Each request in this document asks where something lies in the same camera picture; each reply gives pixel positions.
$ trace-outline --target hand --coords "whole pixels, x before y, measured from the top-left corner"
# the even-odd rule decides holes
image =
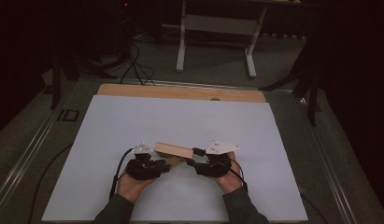
[[[235,161],[234,152],[229,152],[227,154],[229,155],[229,158],[231,160]],[[234,170],[238,175],[240,175],[240,167],[234,161],[231,161],[232,163],[231,169]],[[242,187],[241,180],[230,171],[226,175],[223,175],[218,178],[213,178],[213,179],[219,185],[219,187],[223,190],[224,193],[230,193]]]
[[[135,180],[130,175],[124,175],[118,181],[117,193],[128,201],[135,203],[143,189],[155,180]]]

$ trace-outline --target white stand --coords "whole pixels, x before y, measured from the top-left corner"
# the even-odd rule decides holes
[[[183,71],[183,64],[185,62],[185,33],[188,30],[199,30],[218,32],[235,35],[251,35],[252,41],[249,47],[245,50],[247,59],[247,65],[249,70],[249,76],[251,78],[256,77],[255,65],[252,59],[252,52],[255,48],[256,41],[259,36],[263,25],[264,15],[267,11],[267,7],[264,7],[261,11],[258,21],[252,20],[238,20],[238,19],[226,19],[218,17],[208,16],[196,16],[186,14],[186,0],[182,2],[182,18],[180,20],[180,44],[177,60],[177,71]]]

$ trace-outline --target gray carpet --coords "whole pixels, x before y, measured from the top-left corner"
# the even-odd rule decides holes
[[[154,68],[155,75],[152,78],[156,84],[171,81],[257,88],[285,77],[304,45],[304,40],[290,38],[278,40],[267,36],[261,38],[253,53],[258,77],[252,80],[247,74],[242,49],[235,47],[208,48],[205,47],[206,42],[200,44],[197,42],[195,39],[190,39],[188,42],[191,44],[186,48],[185,70],[182,73],[175,71],[178,45],[171,36],[161,43],[135,42],[140,48],[138,62]],[[113,68],[111,70],[114,71],[109,72],[120,77],[128,66],[129,64],[125,64],[122,67]],[[145,68],[145,72],[152,73],[147,68]],[[130,79],[125,79],[124,82],[135,83],[134,71],[131,70],[127,77]],[[33,163],[8,201],[0,217],[0,224],[26,223],[37,181],[43,170],[60,150],[73,142],[91,98],[101,83],[118,81],[120,81],[119,78],[104,80],[83,72],[83,77],[79,82],[71,83],[75,87],[62,108],[79,110],[79,119],[76,122],[54,122]],[[311,137],[312,132],[320,137],[321,146],[325,148],[330,158],[358,223],[384,224],[384,212],[363,175],[347,138],[327,104],[324,92],[320,91],[319,95],[321,112],[316,113],[318,127],[315,129],[311,129],[306,122],[304,111],[301,111],[300,104],[291,94],[285,91],[274,91],[266,92],[265,95],[272,106],[296,182],[300,188],[305,190],[303,194],[319,208],[329,223],[344,223],[344,221],[334,199],[331,185],[325,176],[317,142]],[[50,97],[39,94],[0,133],[0,185],[32,140],[39,125],[50,114],[49,107]],[[39,220],[62,170],[66,155],[67,152],[55,161],[44,178],[36,201],[33,223],[41,223]],[[309,218],[309,221],[304,223],[324,223],[316,209],[307,201],[304,203]]]

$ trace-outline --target gray sleeve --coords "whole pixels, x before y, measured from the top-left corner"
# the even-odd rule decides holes
[[[113,195],[110,201],[105,206],[92,222],[93,224],[110,223],[123,224],[129,223],[131,215],[134,211],[134,204],[119,194]]]
[[[266,224],[267,217],[260,214],[244,188],[223,195],[224,205],[232,224]]]

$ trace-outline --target white paper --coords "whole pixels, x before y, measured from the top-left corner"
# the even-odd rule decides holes
[[[101,95],[92,99],[42,219],[94,220],[131,147],[204,148],[214,140],[241,147],[235,156],[249,197],[270,221],[307,220],[269,104]],[[133,158],[129,154],[123,167]],[[132,220],[227,221],[221,195],[214,181],[182,163],[145,189]]]

